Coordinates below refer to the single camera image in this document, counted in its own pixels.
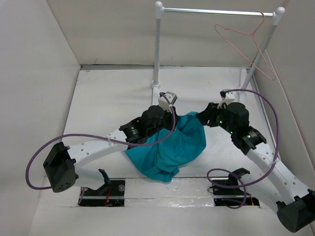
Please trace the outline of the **teal t shirt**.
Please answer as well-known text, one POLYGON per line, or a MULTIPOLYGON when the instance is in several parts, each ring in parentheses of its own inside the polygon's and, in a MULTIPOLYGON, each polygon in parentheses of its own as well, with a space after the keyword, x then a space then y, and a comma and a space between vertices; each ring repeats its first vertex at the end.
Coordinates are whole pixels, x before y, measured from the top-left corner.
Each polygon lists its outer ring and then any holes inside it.
POLYGON ((165 141, 126 150, 136 169, 152 180, 170 182, 181 166, 195 160, 206 148, 204 127, 196 115, 197 112, 189 112, 181 116, 175 131, 165 141))

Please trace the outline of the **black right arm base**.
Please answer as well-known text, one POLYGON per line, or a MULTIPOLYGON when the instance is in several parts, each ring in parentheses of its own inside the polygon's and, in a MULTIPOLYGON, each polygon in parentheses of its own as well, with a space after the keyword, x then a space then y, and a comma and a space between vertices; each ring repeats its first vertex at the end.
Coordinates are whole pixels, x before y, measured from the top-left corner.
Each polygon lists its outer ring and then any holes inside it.
POLYGON ((242 177, 250 174, 244 168, 239 168, 233 172, 226 171, 227 176, 210 177, 210 171, 207 173, 207 179, 211 183, 208 192, 213 194, 214 206, 227 207, 229 209, 239 209, 243 206, 260 207, 259 200, 253 197, 243 188, 223 188, 224 186, 236 186, 243 184, 242 177))

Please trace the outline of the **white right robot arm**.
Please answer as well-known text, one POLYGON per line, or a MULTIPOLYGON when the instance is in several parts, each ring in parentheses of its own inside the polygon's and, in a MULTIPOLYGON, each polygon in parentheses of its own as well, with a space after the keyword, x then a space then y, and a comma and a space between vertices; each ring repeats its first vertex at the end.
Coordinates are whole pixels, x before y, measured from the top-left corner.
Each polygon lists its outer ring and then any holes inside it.
POLYGON ((214 182, 219 188, 239 193, 244 188, 272 209, 281 224, 296 233, 315 220, 315 192, 302 183, 272 151, 266 138, 250 126, 245 105, 232 102, 220 106, 209 103, 196 115, 204 126, 221 127, 248 159, 255 163, 263 175, 255 180, 250 172, 239 168, 228 175, 226 184, 214 182))

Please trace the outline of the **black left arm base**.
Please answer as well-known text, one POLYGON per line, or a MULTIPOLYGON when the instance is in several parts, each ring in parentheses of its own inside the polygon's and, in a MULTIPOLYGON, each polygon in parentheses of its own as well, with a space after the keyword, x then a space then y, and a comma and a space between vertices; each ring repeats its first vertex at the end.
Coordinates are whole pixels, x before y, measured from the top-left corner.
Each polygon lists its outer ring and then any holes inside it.
POLYGON ((103 169, 99 172, 104 178, 104 184, 97 190, 82 187, 78 199, 81 207, 124 207, 125 179, 110 179, 103 169))

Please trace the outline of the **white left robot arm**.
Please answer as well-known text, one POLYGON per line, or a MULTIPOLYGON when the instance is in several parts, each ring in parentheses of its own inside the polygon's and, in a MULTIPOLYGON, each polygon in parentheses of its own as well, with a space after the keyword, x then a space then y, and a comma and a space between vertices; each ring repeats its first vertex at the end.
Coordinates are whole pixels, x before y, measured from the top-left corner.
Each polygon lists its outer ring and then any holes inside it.
POLYGON ((53 145, 43 163, 53 192, 60 193, 72 186, 80 186, 99 195, 106 194, 110 188, 107 173, 103 169, 89 170, 85 165, 115 152, 149 147, 147 140, 150 137, 163 129, 172 134, 180 119, 174 107, 164 110, 154 105, 140 117, 105 136, 79 145, 66 146, 63 142, 53 145))

